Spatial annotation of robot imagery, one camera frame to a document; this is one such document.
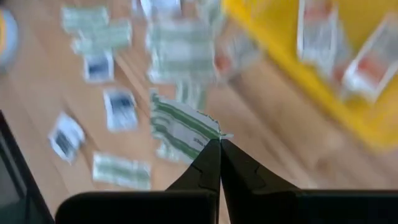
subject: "yellow plastic container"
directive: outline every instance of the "yellow plastic container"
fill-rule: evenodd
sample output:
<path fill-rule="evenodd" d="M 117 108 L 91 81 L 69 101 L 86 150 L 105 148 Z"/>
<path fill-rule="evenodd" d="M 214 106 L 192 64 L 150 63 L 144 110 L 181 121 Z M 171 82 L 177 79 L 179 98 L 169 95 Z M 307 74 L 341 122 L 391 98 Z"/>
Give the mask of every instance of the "yellow plastic container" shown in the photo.
<path fill-rule="evenodd" d="M 339 17 L 356 52 L 398 0 L 336 0 Z M 398 146 L 398 75 L 375 105 L 360 98 L 342 102 L 296 54 L 299 0 L 223 0 L 223 7 L 315 101 L 375 152 Z"/>

